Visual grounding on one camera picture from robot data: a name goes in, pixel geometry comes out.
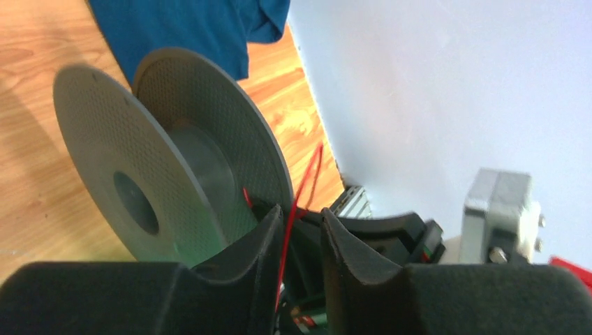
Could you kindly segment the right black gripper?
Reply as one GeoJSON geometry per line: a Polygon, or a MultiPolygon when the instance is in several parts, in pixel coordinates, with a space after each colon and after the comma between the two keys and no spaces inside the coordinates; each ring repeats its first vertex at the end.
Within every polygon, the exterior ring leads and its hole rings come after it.
{"type": "MultiPolygon", "coordinates": [[[[386,218],[336,217],[355,237],[400,266],[438,263],[445,252],[439,224],[424,221],[415,212],[386,218]]],[[[327,333],[320,259],[322,221],[317,211],[297,210],[288,242],[275,334],[327,333]]]]}

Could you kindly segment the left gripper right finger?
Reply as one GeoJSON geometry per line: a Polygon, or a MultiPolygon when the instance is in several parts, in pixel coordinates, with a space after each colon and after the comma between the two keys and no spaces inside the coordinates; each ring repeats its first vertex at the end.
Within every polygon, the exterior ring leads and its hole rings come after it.
{"type": "Polygon", "coordinates": [[[549,265],[400,267],[323,210],[330,334],[591,333],[591,295],[549,265]]]}

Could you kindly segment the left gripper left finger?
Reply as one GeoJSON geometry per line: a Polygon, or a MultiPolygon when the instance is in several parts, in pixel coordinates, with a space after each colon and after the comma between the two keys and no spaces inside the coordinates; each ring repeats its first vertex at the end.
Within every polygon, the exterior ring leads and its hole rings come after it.
{"type": "Polygon", "coordinates": [[[271,334],[283,213],[189,268],[33,262],[1,286],[2,334],[271,334]]]}

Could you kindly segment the grey plastic cable spool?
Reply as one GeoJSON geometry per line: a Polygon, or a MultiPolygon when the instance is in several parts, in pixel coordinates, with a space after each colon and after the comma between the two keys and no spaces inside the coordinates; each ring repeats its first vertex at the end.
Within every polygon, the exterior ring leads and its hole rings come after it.
{"type": "Polygon", "coordinates": [[[57,72],[53,99],[81,180],[139,261],[199,264],[257,225],[250,202],[291,204],[268,123],[236,81],[196,52],[149,53],[132,89],[71,64],[57,72]]]}

